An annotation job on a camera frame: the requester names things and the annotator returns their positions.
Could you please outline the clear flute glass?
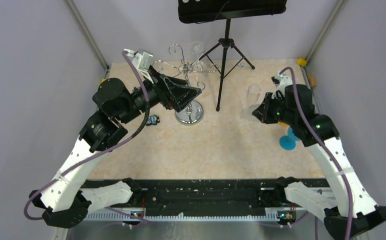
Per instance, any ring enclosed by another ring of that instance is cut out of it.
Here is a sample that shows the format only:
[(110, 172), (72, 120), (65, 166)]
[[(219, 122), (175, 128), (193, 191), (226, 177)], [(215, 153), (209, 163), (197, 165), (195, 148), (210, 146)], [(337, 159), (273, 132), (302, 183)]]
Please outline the clear flute glass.
[(252, 84), (248, 87), (245, 104), (243, 106), (241, 117), (243, 120), (253, 122), (255, 117), (252, 112), (259, 107), (259, 97), (261, 94), (261, 87), (259, 85)]

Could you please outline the blue wine glass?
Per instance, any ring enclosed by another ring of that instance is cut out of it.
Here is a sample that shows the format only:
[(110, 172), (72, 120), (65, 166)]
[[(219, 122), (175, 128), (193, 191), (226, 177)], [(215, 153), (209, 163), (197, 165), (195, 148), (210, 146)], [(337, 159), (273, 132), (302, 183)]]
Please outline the blue wine glass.
[(287, 151), (294, 150), (296, 148), (296, 144), (301, 141), (300, 138), (298, 138), (295, 133), (293, 132), (293, 129), (289, 127), (287, 129), (287, 134), (282, 136), (279, 139), (279, 145)]

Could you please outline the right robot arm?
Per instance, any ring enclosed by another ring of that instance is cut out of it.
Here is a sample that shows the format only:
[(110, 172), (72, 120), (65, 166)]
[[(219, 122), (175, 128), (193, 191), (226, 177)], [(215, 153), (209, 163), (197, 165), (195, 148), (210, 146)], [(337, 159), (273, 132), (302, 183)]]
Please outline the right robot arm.
[(252, 112), (261, 123), (291, 127), (323, 171), (334, 195), (317, 193), (294, 177), (277, 179), (274, 200), (280, 206), (296, 204), (320, 219), (336, 240), (348, 240), (386, 222), (386, 206), (364, 189), (342, 146), (330, 117), (315, 112), (312, 94), (303, 84), (267, 92)]

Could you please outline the orange wine glass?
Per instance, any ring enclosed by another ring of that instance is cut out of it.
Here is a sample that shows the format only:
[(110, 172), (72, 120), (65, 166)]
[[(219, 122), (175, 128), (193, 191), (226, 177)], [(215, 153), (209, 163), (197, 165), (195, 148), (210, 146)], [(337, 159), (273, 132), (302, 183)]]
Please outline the orange wine glass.
[(283, 123), (283, 122), (278, 122), (278, 124), (281, 126), (281, 127), (286, 127), (286, 128), (288, 128), (289, 127), (289, 125), (288, 124), (285, 124), (285, 123)]

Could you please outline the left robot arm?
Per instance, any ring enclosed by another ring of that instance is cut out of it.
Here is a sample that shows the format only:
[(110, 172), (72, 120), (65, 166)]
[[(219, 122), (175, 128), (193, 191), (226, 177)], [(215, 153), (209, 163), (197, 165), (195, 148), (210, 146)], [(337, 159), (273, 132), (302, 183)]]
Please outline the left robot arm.
[(132, 91), (118, 78), (104, 80), (93, 95), (97, 111), (86, 121), (53, 179), (31, 192), (29, 204), (43, 210), (41, 220), (46, 225), (64, 229), (73, 228), (97, 210), (119, 204), (138, 205), (142, 189), (131, 178), (98, 188), (85, 188), (84, 183), (105, 156), (133, 139), (124, 124), (142, 116), (138, 134), (146, 126), (153, 106), (161, 104), (180, 112), (201, 92), (186, 80), (166, 76), (153, 67)]

